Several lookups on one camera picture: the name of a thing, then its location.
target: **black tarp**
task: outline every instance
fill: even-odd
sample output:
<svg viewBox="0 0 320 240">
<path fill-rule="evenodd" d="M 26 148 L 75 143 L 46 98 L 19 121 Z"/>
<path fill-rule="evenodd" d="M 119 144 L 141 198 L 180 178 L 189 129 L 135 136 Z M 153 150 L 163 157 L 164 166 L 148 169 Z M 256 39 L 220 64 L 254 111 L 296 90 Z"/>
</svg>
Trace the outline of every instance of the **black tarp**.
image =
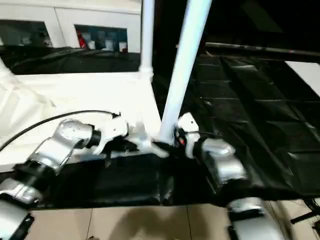
<svg viewBox="0 0 320 240">
<path fill-rule="evenodd" d="M 120 72 L 139 66 L 138 54 L 96 50 L 10 47 L 2 48 L 0 55 L 15 74 Z M 157 56 L 153 60 L 152 86 L 162 114 L 172 63 Z M 250 175 L 249 186 L 232 196 L 216 196 L 193 160 L 146 155 L 119 158 L 109 167 L 104 161 L 69 164 L 38 207 L 223 206 L 226 199 L 243 196 L 319 197 L 319 104 L 318 95 L 282 61 L 199 56 L 181 114 L 191 112 L 202 132 L 214 133 L 236 148 Z M 10 174 L 2 173 L 0 179 Z"/>
</svg>

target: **floor tile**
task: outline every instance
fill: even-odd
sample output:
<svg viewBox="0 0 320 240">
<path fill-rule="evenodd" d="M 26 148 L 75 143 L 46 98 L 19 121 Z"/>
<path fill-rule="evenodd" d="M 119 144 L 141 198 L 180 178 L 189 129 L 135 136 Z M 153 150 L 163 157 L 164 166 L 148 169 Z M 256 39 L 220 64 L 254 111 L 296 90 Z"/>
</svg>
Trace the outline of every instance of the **floor tile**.
<svg viewBox="0 0 320 240">
<path fill-rule="evenodd" d="M 310 220 L 303 220 L 296 224 L 291 224 L 290 220 L 310 212 L 309 208 L 302 200 L 294 201 L 270 201 L 276 219 L 281 226 L 282 231 L 285 231 L 293 240 L 320 240 L 317 233 L 312 229 Z"/>
<path fill-rule="evenodd" d="M 85 240 L 92 209 L 39 210 L 26 240 Z"/>
<path fill-rule="evenodd" d="M 88 236 L 99 240 L 190 240 L 187 209 L 185 206 L 96 208 Z"/>
<path fill-rule="evenodd" d="M 210 204 L 189 205 L 192 240 L 230 240 L 227 210 Z"/>
</svg>

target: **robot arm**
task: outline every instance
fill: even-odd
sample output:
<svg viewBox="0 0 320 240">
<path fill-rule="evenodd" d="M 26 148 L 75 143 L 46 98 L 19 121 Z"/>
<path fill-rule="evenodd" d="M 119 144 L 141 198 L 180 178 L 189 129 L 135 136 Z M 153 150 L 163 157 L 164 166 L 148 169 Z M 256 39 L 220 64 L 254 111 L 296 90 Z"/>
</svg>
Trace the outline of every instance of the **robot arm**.
<svg viewBox="0 0 320 240">
<path fill-rule="evenodd" d="M 196 121 L 186 113 L 179 119 L 175 130 L 176 144 L 184 147 L 188 158 L 203 166 L 213 194 L 220 196 L 227 189 L 231 193 L 229 195 L 235 195 L 240 186 L 250 184 L 245 168 L 235 156 L 235 149 L 222 139 L 201 137 L 198 131 Z M 232 196 L 228 199 L 226 207 L 231 223 L 228 228 L 231 240 L 285 239 L 260 198 L 235 199 Z"/>
<path fill-rule="evenodd" d="M 127 122 L 121 116 L 100 130 L 74 119 L 62 121 L 26 162 L 14 166 L 14 176 L 0 184 L 0 240 L 25 238 L 34 221 L 27 209 L 42 200 L 74 149 L 95 146 L 93 152 L 100 154 L 107 142 L 127 133 Z"/>
</svg>

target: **glass cabinet door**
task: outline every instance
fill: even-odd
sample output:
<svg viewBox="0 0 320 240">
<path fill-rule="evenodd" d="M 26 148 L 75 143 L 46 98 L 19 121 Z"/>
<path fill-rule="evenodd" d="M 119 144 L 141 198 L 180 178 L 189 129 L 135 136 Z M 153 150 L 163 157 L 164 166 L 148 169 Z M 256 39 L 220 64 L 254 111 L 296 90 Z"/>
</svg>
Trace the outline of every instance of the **glass cabinet door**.
<svg viewBox="0 0 320 240">
<path fill-rule="evenodd" d="M 0 19 L 0 38 L 2 45 L 53 47 L 46 25 L 41 21 Z"/>
<path fill-rule="evenodd" d="M 126 28 L 74 25 L 80 48 L 128 52 Z"/>
<path fill-rule="evenodd" d="M 65 47 L 55 8 L 0 3 L 0 45 Z"/>
</svg>

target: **red object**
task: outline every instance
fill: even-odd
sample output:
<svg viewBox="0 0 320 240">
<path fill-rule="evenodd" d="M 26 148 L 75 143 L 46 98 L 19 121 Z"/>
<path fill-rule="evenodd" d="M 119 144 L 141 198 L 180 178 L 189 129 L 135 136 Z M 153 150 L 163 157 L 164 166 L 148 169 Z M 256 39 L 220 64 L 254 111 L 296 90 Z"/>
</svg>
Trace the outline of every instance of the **red object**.
<svg viewBox="0 0 320 240">
<path fill-rule="evenodd" d="M 77 30 L 77 31 L 76 31 L 76 35 L 77 35 L 77 37 L 78 37 L 78 42 L 79 42 L 80 48 L 86 49 L 86 48 L 87 48 L 86 40 L 85 40 L 84 37 L 82 36 L 81 32 L 79 32 L 79 31 Z"/>
<path fill-rule="evenodd" d="M 179 138 L 179 141 L 182 145 L 185 145 L 185 140 L 182 137 Z"/>
</svg>

